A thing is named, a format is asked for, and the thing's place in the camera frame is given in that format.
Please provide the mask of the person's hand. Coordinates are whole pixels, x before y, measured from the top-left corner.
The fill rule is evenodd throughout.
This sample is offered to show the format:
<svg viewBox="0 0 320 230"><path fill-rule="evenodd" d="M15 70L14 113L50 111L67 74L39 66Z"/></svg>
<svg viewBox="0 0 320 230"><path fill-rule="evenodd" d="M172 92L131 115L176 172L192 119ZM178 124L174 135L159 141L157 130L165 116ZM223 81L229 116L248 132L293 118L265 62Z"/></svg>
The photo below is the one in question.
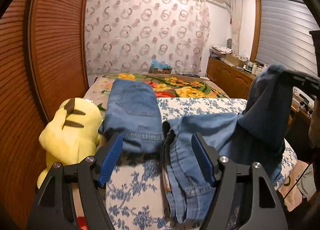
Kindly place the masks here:
<svg viewBox="0 0 320 230"><path fill-rule="evenodd" d="M311 115L309 138L314 147L320 147L320 103L318 99L315 100L313 113Z"/></svg>

